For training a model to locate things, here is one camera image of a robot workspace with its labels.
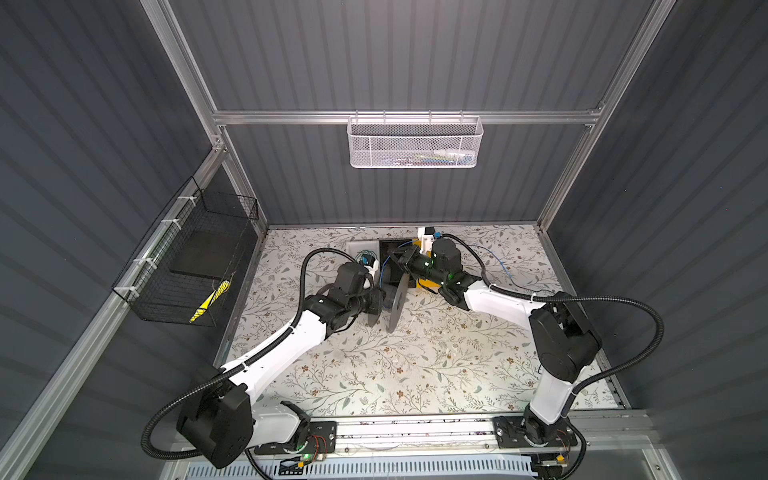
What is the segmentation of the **grey perforated spool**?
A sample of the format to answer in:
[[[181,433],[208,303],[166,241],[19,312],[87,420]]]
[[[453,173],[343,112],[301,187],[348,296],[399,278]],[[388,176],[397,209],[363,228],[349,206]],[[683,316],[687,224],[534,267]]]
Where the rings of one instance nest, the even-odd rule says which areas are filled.
[[[396,281],[383,282],[379,287],[382,293],[380,302],[381,312],[378,314],[369,313],[366,315],[366,324],[368,327],[374,327],[385,312],[388,317],[384,319],[382,325],[387,333],[393,333],[402,316],[404,305],[407,298],[411,277],[408,273],[402,273]]]

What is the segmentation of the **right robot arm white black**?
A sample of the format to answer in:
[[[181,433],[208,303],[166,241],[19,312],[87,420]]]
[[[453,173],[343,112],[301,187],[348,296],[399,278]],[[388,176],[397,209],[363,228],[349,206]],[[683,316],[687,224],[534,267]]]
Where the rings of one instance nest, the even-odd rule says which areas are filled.
[[[524,410],[522,429],[533,446],[553,441],[567,427],[581,371],[602,347],[581,305],[563,292],[550,302],[502,294],[464,269],[461,252],[449,236],[436,239],[428,255],[416,245],[393,248],[390,261],[417,280],[435,283],[451,306],[490,314],[530,332],[543,372]]]

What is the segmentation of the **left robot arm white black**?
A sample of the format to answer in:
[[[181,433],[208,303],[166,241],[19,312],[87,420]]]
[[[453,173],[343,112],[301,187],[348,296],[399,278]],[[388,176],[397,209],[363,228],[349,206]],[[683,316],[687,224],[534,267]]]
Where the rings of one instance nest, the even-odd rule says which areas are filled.
[[[263,406],[260,396],[299,357],[359,315],[379,316],[382,301],[371,268],[342,264],[332,284],[304,299],[297,321],[225,364],[229,378],[182,404],[177,430],[217,468],[253,447],[303,449],[310,437],[310,416],[289,401]]]

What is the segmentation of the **black plastic bin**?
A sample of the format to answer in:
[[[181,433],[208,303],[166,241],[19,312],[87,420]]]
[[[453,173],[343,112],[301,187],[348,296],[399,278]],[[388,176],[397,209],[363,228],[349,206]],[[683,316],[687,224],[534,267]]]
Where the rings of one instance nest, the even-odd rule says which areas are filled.
[[[398,264],[397,257],[412,245],[411,239],[382,239],[379,241],[379,286],[397,287],[404,270]]]

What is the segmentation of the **yellow plastic bin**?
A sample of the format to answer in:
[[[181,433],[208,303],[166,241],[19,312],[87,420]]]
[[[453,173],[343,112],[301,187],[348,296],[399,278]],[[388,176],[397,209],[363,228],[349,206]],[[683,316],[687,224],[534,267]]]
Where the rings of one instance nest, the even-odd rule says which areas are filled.
[[[437,291],[442,286],[442,284],[439,283],[439,282],[434,282],[432,280],[428,280],[428,279],[417,278],[416,279],[416,286],[418,288],[430,289],[430,290]]]

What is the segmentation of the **white plastic bin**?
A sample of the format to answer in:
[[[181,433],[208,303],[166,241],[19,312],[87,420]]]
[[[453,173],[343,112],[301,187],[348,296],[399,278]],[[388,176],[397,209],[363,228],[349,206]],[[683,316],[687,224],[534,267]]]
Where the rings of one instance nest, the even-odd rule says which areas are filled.
[[[357,256],[363,250],[373,251],[377,255],[379,262],[381,260],[380,244],[378,240],[351,240],[347,243],[346,248],[347,248],[347,253],[353,256],[357,263],[359,263],[357,260]]]

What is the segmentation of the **yellow black item in basket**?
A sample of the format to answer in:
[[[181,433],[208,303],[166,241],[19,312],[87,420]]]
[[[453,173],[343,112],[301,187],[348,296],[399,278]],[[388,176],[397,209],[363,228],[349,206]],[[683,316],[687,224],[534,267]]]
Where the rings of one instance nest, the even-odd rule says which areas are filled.
[[[218,287],[195,310],[194,314],[189,319],[189,323],[194,323],[197,321],[198,318],[205,315],[213,306],[213,304],[229,290],[230,286],[231,286],[230,280],[223,280],[218,285]]]

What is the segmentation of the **black pad in basket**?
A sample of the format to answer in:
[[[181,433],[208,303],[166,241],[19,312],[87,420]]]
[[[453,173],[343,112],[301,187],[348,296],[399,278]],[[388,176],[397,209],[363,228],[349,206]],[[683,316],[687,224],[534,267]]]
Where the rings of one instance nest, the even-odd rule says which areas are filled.
[[[207,279],[223,278],[238,248],[234,235],[195,230],[170,263],[175,274]]]

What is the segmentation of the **white vented strip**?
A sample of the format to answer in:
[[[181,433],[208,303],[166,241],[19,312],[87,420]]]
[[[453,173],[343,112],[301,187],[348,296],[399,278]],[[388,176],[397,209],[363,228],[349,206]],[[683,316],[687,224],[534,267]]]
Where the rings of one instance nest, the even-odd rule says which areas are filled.
[[[257,462],[271,479],[536,479],[532,460],[510,454],[332,457],[299,471]]]

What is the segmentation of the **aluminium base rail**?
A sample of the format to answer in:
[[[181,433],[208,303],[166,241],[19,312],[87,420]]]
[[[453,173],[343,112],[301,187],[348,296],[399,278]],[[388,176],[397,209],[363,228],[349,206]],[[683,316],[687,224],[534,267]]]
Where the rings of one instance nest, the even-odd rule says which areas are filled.
[[[570,459],[576,457],[577,439],[556,439],[546,447],[534,447],[515,429],[522,422],[520,413],[506,413],[506,426],[494,422],[501,415],[493,412],[320,418],[313,422],[314,431],[301,445],[308,453],[335,457],[484,452],[563,452]],[[585,437],[589,452],[662,447],[660,436],[644,410],[576,410],[569,418]]]

